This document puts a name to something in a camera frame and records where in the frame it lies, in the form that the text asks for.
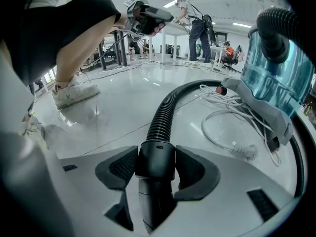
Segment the blue transparent bin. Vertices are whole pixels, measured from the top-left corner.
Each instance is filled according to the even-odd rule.
[[[263,55],[257,29],[250,30],[249,50],[241,79],[256,99],[269,102],[291,118],[302,105],[312,76],[312,63],[292,41],[286,61],[276,64]]]

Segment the person in orange shirt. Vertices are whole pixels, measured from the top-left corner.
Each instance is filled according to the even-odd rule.
[[[225,50],[226,55],[223,56],[222,59],[221,59],[222,62],[223,62],[223,65],[225,65],[225,63],[229,62],[234,56],[234,50],[231,47],[231,43],[229,41],[224,43],[224,48],[226,49]]]

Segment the white floor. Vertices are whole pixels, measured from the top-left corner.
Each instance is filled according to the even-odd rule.
[[[137,60],[133,64],[146,61]],[[181,63],[181,60],[177,60],[174,65]],[[115,69],[100,74],[92,71],[88,76],[95,79],[123,70]],[[224,73],[159,63],[143,64],[133,70],[93,80],[92,83],[99,86],[100,94],[62,111],[56,109],[51,94],[48,94],[35,103],[34,115],[46,126],[46,141],[59,158],[95,154],[128,145],[140,146],[146,140],[157,107],[171,90],[199,79],[222,80],[228,76],[240,76],[238,73]],[[86,81],[87,78],[82,75],[80,80]],[[231,156],[204,138],[201,120],[219,107],[205,102],[200,95],[200,90],[195,90],[179,101],[173,119],[171,143]],[[246,121],[225,114],[211,118],[207,124],[210,134],[225,144],[255,144],[259,156],[252,164],[294,194],[296,167],[289,144],[280,149],[282,164],[276,167],[262,139]],[[127,197],[135,231],[144,234],[146,231],[141,221],[137,190],[137,179],[133,177],[127,188]]]

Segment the shoe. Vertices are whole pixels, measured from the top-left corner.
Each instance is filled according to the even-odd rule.
[[[208,68],[208,69],[213,69],[212,63],[210,62],[201,62],[201,63],[198,63],[198,65],[201,67]]]
[[[18,134],[30,138],[42,149],[42,151],[47,150],[48,146],[44,140],[44,127],[33,115],[27,117],[27,119],[27,121],[22,122]]]
[[[57,109],[61,110],[95,96],[100,90],[97,85],[85,85],[82,82],[77,82],[76,77],[73,76],[67,87],[59,89],[57,92],[53,87],[51,92]]]
[[[188,65],[196,65],[197,61],[185,61],[184,63],[186,63]]]

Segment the ceiling light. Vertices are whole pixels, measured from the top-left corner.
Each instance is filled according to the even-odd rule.
[[[174,6],[174,4],[176,3],[176,1],[177,1],[177,0],[174,0],[174,1],[170,2],[170,3],[167,3],[164,7],[165,7],[165,8],[172,7],[172,6]]]
[[[243,27],[247,27],[247,28],[251,28],[251,26],[249,25],[244,25],[244,24],[239,24],[239,23],[233,23],[234,26],[243,26]]]

